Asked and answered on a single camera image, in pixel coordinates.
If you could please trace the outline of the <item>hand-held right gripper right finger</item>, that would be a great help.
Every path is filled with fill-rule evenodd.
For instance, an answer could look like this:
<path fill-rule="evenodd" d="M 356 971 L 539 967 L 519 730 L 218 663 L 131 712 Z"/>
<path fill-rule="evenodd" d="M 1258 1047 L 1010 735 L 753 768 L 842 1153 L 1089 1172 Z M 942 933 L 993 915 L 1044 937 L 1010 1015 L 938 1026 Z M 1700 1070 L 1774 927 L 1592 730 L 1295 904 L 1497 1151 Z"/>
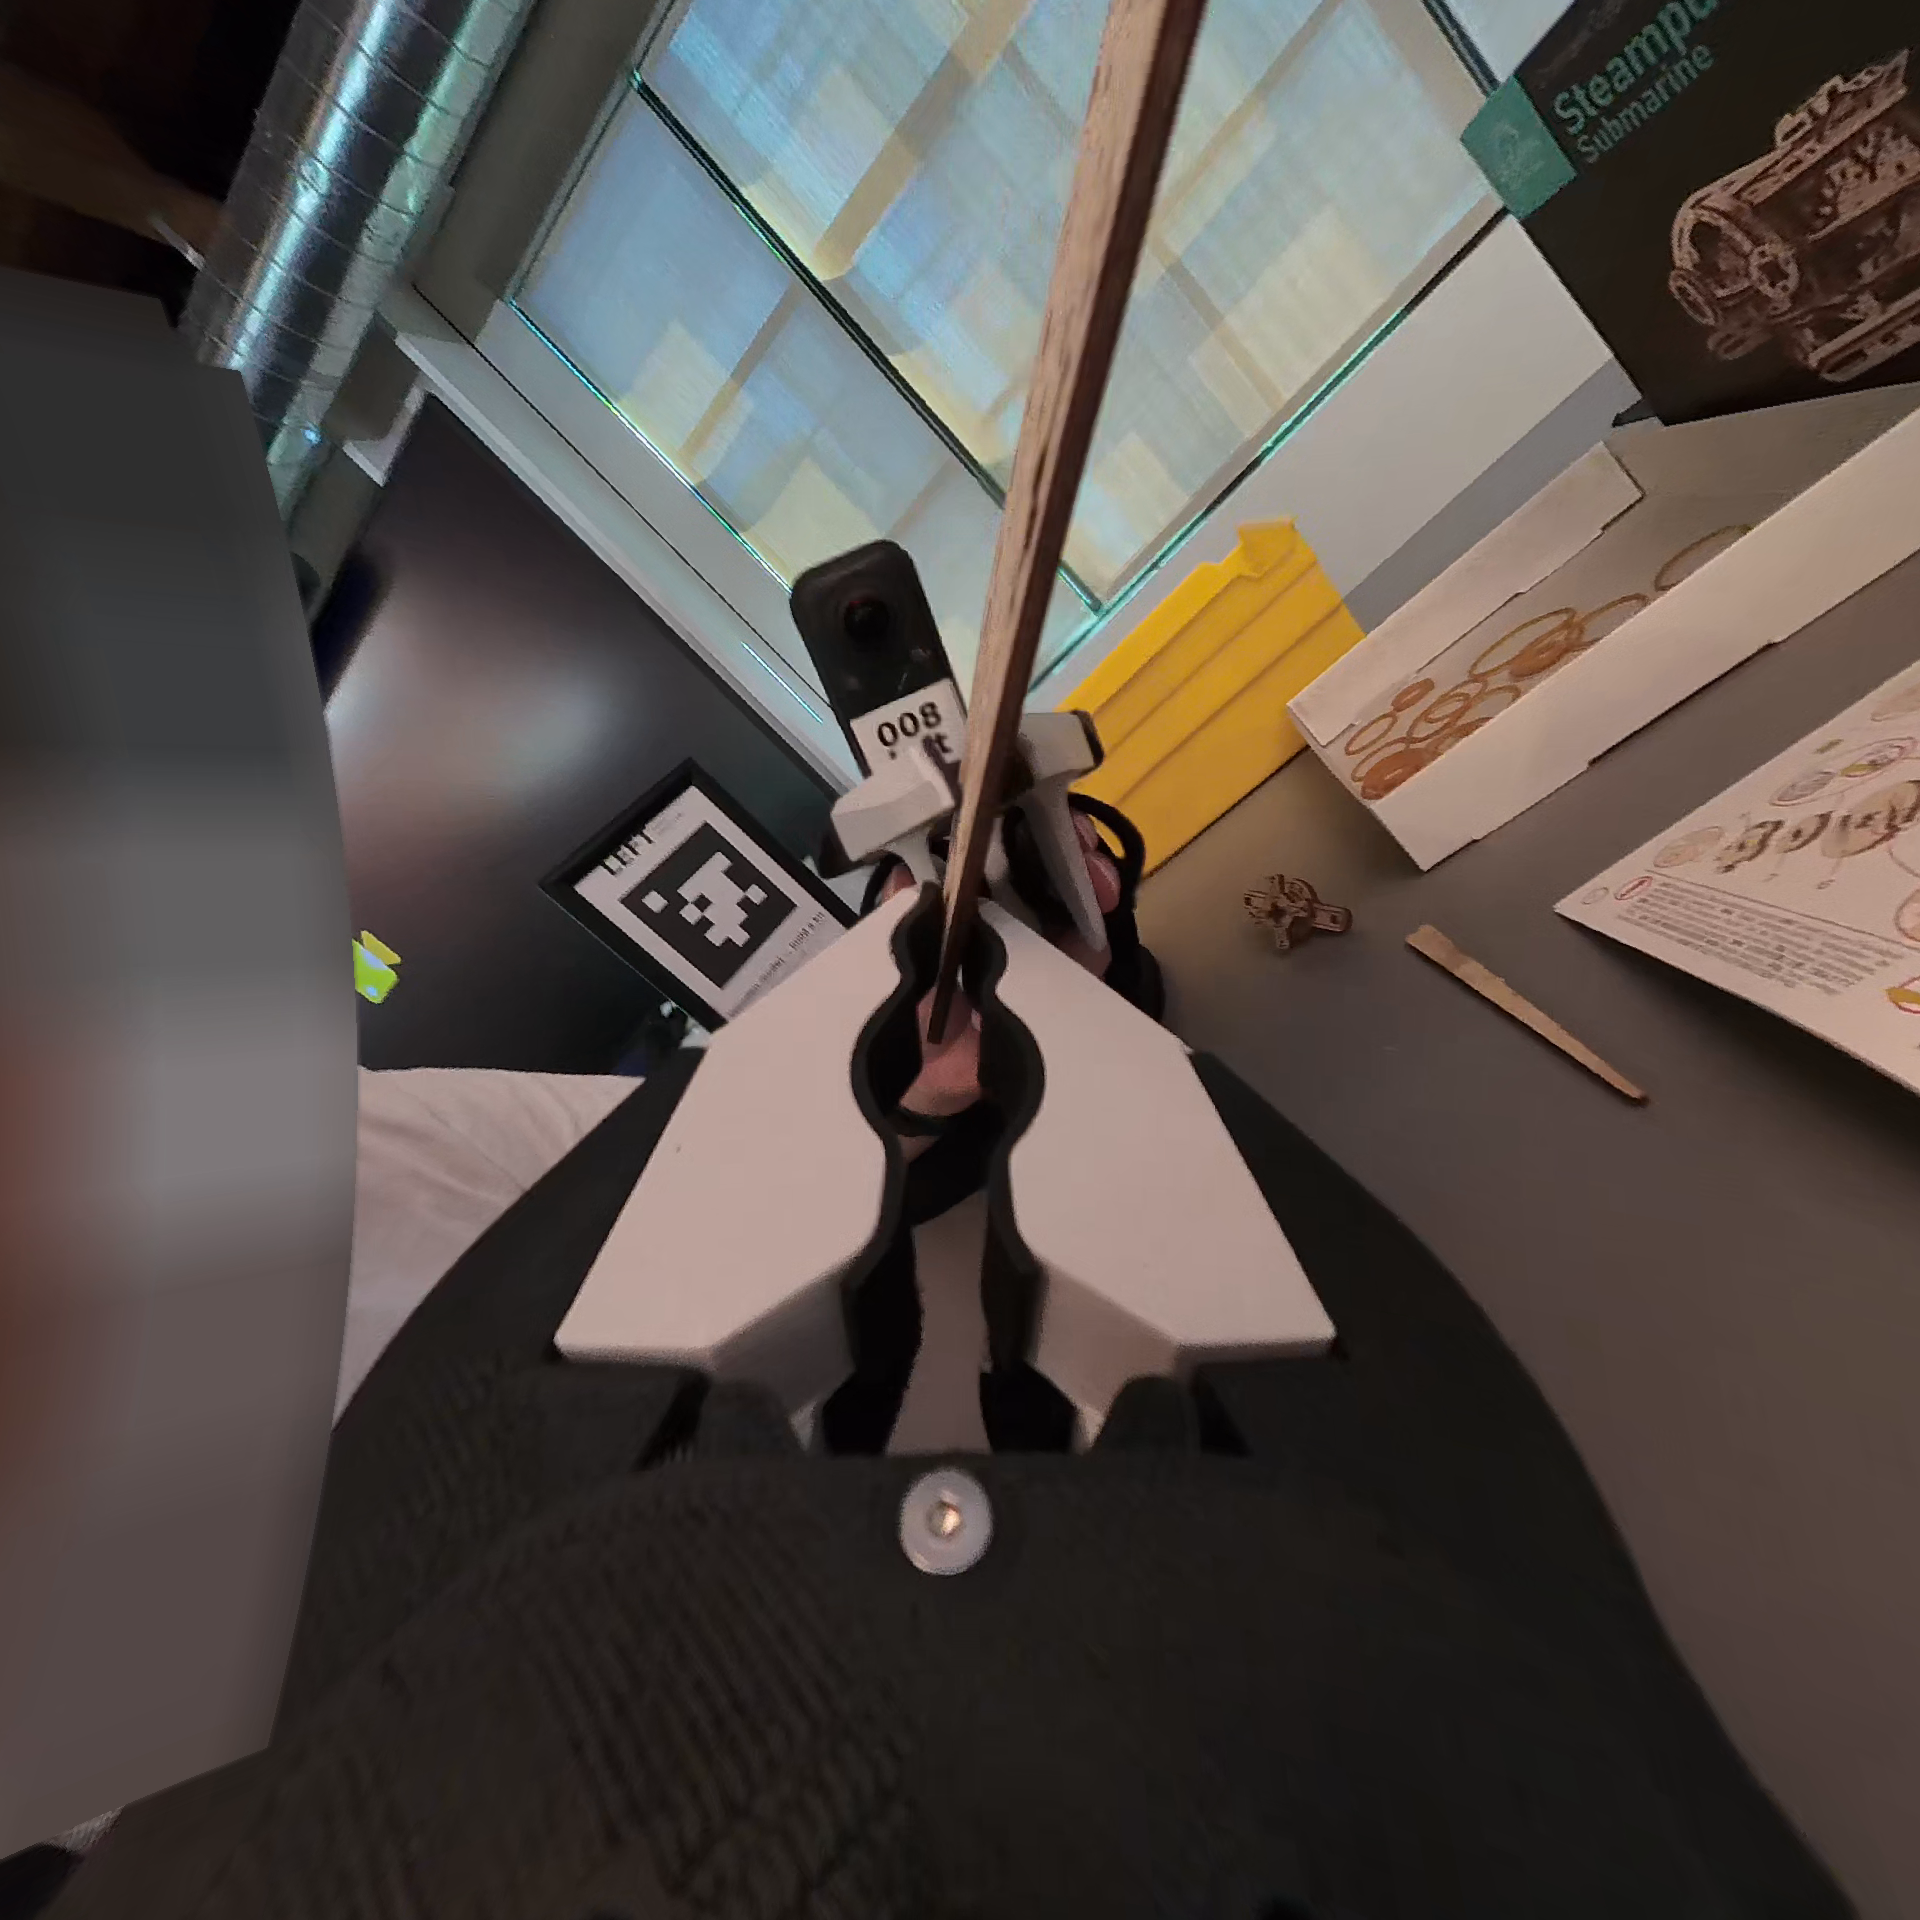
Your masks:
<path fill-rule="evenodd" d="M 1332 1351 L 1334 1319 L 1188 1045 L 1035 930 L 985 907 L 972 943 L 987 1351 L 1091 1444 L 1133 1380 Z"/>

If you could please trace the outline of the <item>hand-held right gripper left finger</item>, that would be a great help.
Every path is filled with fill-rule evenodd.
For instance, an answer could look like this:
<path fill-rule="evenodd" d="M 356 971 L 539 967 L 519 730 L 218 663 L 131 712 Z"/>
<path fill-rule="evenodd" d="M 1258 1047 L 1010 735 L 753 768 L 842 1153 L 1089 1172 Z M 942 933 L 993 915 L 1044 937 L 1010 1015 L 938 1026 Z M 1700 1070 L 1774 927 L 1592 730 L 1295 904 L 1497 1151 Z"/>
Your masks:
<path fill-rule="evenodd" d="M 850 1376 L 850 1290 L 900 1232 L 894 1115 L 940 951 L 940 896 L 900 893 L 707 1042 L 553 1332 L 559 1356 L 743 1381 L 785 1416 Z"/>

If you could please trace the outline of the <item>laser-cut wooden parts sheet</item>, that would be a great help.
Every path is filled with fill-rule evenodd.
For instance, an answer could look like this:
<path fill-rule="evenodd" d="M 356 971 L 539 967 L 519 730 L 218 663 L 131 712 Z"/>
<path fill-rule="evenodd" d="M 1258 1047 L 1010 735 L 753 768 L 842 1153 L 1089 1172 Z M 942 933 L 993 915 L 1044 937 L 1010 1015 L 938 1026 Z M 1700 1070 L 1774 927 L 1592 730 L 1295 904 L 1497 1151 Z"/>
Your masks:
<path fill-rule="evenodd" d="M 1201 1 L 1113 1 L 1101 30 L 972 672 L 925 1004 L 936 1042 L 951 1024 L 996 810 L 1204 9 Z"/>

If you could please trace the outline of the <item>dark model kit box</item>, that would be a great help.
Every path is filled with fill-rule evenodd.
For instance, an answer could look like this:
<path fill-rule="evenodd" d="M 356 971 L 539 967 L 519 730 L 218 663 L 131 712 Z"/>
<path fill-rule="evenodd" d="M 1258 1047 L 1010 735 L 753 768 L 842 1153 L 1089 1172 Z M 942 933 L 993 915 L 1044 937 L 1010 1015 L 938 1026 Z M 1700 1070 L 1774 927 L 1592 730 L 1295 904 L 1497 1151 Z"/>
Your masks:
<path fill-rule="evenodd" d="M 1569 4 L 1459 137 L 1662 421 L 1918 378 L 1918 5 Z"/>

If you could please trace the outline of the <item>person's left hand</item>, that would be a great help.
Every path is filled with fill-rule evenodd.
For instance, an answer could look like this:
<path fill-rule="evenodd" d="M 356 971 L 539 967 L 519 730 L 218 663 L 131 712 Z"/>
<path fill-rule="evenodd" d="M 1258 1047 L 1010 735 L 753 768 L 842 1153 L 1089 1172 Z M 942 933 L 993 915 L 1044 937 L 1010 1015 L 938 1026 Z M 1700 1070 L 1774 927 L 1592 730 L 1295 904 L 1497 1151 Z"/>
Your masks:
<path fill-rule="evenodd" d="M 953 1009 L 946 1037 L 924 1037 L 922 1065 L 894 1109 L 902 1134 L 928 1137 L 982 1102 L 980 1039 L 982 1020 L 972 1009 Z"/>

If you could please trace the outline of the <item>framed left tag sign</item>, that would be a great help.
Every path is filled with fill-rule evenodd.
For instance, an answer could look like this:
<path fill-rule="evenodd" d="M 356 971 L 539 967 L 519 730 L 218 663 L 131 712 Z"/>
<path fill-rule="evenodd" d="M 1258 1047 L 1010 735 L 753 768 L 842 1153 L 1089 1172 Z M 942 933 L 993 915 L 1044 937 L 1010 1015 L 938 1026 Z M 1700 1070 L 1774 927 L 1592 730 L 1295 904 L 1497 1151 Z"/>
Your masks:
<path fill-rule="evenodd" d="M 695 760 L 563 856 L 539 893 L 705 1031 L 779 987 L 855 920 Z"/>

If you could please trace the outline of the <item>small wooden gear assembly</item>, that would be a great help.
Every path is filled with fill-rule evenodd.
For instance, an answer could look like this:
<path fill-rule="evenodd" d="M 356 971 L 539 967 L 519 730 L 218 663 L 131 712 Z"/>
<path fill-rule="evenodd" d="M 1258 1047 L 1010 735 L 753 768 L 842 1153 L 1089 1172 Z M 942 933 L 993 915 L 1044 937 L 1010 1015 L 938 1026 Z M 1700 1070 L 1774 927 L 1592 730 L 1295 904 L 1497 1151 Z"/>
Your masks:
<path fill-rule="evenodd" d="M 1245 887 L 1241 906 L 1280 954 L 1317 937 L 1341 937 L 1353 926 L 1352 909 L 1323 899 L 1303 876 L 1266 876 Z"/>

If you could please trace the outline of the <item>large paned window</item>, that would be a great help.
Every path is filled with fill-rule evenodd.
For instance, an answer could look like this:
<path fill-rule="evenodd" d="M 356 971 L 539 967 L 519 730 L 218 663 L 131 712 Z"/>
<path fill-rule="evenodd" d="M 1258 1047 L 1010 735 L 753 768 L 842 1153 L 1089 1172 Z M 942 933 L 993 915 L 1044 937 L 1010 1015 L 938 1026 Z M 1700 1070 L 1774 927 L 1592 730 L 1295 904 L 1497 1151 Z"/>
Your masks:
<path fill-rule="evenodd" d="M 1206 516 L 1491 211 L 1468 4 L 1206 4 L 1068 618 Z M 887 536 L 969 626 L 1106 4 L 667 4 L 507 301 L 779 577 Z"/>

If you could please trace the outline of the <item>yellow plastic bin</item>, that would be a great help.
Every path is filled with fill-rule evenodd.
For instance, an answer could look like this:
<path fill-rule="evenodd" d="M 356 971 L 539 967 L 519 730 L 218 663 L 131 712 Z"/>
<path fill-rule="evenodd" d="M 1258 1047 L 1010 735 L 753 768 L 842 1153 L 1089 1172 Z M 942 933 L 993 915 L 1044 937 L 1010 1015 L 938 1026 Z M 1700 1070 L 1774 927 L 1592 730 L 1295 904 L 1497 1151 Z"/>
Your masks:
<path fill-rule="evenodd" d="M 1293 522 L 1241 525 L 1059 699 L 1101 746 L 1076 791 L 1140 830 L 1154 871 L 1306 748 L 1287 706 L 1362 636 Z"/>

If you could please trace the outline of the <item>black panel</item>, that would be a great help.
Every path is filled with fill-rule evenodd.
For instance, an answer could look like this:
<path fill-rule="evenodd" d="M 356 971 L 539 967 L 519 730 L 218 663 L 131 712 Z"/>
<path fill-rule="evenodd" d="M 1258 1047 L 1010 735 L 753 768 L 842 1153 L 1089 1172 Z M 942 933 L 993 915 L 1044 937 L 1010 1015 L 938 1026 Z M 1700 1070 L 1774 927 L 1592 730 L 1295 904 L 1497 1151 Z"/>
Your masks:
<path fill-rule="evenodd" d="M 659 998 L 542 892 L 683 760 L 789 854 L 827 782 L 443 404 L 428 398 L 322 618 L 353 1000 L 371 1070 L 611 1071 Z"/>

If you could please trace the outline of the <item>wooden stick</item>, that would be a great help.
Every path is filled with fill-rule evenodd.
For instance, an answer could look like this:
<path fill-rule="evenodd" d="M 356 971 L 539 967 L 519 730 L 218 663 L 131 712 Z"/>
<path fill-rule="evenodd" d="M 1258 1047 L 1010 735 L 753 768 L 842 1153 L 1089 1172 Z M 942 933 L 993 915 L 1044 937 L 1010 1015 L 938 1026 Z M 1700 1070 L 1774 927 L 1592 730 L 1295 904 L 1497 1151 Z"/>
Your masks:
<path fill-rule="evenodd" d="M 1469 994 L 1493 1005 L 1501 1015 L 1524 1026 L 1524 1030 L 1527 1030 L 1533 1037 L 1553 1047 L 1558 1053 L 1580 1065 L 1611 1092 L 1637 1105 L 1648 1104 L 1648 1092 L 1643 1092 L 1641 1085 L 1605 1061 L 1593 1047 L 1590 1047 L 1558 1020 L 1547 1015 L 1531 1000 L 1519 994 L 1497 971 L 1491 971 L 1485 964 L 1459 948 L 1437 926 L 1416 926 L 1404 937 L 1404 946 L 1453 977 Z"/>

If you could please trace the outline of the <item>white cardboard box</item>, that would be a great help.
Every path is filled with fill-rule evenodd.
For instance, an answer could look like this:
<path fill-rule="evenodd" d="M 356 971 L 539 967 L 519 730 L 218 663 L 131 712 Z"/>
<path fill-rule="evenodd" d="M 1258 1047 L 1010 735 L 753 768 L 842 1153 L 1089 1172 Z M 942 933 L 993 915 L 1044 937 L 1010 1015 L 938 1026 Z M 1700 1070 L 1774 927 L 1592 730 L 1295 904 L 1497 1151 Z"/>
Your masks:
<path fill-rule="evenodd" d="M 1295 693 L 1429 870 L 1915 553 L 1915 414 L 1770 509 L 1593 443 Z"/>

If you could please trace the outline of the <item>instruction booklet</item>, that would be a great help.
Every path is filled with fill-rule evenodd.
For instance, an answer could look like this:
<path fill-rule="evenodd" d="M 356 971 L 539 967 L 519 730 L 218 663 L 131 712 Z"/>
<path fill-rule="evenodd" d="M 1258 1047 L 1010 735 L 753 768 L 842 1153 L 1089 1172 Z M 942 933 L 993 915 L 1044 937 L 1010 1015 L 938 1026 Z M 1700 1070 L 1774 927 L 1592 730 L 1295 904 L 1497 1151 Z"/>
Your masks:
<path fill-rule="evenodd" d="M 1918 666 L 1556 904 L 1918 1090 Z"/>

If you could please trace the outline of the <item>silver ventilation duct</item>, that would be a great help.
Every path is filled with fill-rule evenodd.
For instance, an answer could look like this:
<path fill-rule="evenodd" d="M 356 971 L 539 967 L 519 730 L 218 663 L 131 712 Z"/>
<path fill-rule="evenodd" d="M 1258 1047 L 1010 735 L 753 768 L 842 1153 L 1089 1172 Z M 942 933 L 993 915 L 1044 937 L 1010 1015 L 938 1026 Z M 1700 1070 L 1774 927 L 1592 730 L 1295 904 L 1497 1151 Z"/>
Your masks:
<path fill-rule="evenodd" d="M 289 514 L 378 307 L 441 199 L 527 1 L 304 1 L 180 329 L 248 392 Z"/>

